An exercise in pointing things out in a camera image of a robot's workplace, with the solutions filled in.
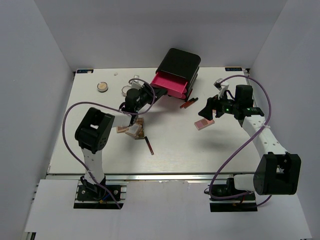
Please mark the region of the pink blush palette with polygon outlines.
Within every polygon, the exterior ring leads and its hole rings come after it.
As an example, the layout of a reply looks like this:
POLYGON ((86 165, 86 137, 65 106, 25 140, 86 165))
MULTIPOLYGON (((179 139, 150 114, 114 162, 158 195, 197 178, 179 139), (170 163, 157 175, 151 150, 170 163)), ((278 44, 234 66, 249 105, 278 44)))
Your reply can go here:
POLYGON ((215 123, 215 121, 212 119, 212 120, 207 120, 206 118, 203 118, 201 120, 198 120, 194 123, 195 127, 197 128, 198 131, 206 128, 206 127, 209 127, 211 125, 213 125, 215 123))

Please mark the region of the pink drawer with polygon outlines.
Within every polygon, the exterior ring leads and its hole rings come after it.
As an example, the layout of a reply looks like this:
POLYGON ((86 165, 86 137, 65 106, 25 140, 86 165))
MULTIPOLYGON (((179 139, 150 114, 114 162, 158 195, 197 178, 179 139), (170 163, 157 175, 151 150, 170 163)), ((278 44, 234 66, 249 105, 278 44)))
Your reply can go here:
POLYGON ((167 90, 169 96, 185 99, 188 81, 180 76, 159 71, 151 81, 151 86, 167 90))

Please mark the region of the square palette label side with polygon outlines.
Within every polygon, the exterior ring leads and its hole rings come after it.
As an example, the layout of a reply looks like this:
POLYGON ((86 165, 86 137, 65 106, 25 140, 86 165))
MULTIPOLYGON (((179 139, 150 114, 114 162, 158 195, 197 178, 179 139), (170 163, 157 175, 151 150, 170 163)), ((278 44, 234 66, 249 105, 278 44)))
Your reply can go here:
POLYGON ((136 137, 139 134, 141 129, 142 129, 142 125, 135 123, 132 126, 130 126, 128 130, 126 130, 124 133, 129 136, 136 137))

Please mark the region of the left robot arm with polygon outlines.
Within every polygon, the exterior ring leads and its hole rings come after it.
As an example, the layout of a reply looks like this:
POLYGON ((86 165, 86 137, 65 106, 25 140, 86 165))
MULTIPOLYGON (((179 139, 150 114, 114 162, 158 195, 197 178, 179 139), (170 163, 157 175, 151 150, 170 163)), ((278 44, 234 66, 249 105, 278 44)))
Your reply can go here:
POLYGON ((94 199, 99 200, 106 193, 102 150, 107 144, 112 128, 131 127, 138 118, 139 110, 147 104, 154 104, 158 98, 167 93, 166 89, 157 87, 131 88, 126 92, 125 100, 119 106, 118 113, 104 113, 94 107, 86 112, 75 131, 75 139, 82 150, 84 163, 88 167, 80 181, 94 199))

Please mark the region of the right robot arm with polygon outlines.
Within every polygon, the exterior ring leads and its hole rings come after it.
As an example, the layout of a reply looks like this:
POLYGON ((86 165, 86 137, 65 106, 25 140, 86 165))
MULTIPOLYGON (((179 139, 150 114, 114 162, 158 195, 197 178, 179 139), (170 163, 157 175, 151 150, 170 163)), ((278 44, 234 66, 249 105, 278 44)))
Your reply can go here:
POLYGON ((276 139, 263 111, 254 106, 253 88, 237 85, 235 97, 227 97, 228 84, 215 83, 219 93, 207 100, 199 112, 207 120, 223 114, 233 115, 252 139, 260 156, 260 162, 253 174, 236 174, 232 183, 225 188, 226 195, 236 200, 245 192, 258 195, 294 195, 297 192, 301 159, 289 153, 276 139))

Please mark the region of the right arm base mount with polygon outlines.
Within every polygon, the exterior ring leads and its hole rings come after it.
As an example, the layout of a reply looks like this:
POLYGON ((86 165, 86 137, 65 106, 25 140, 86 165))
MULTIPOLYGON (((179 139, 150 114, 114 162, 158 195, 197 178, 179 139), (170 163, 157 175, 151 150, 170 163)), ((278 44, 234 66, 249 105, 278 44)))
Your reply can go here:
POLYGON ((215 199, 210 195, 209 186, 203 191, 205 195, 209 196, 209 207, 211 213, 240 213, 240 212, 257 212, 256 196, 254 193, 248 195, 241 195, 232 197, 233 195, 244 194, 244 190, 237 190, 235 188, 234 179, 229 177, 223 182, 214 183, 211 189, 211 194, 217 198, 215 199))

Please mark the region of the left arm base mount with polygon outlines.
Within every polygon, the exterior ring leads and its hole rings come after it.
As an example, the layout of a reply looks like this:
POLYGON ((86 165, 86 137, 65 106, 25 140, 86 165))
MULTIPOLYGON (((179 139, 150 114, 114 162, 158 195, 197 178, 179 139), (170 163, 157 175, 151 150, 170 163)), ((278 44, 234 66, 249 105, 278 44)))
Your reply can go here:
POLYGON ((78 181, 73 208, 85 210, 120 210, 125 203, 127 186, 111 183, 107 184, 106 188, 111 194, 105 189, 96 193, 78 181))

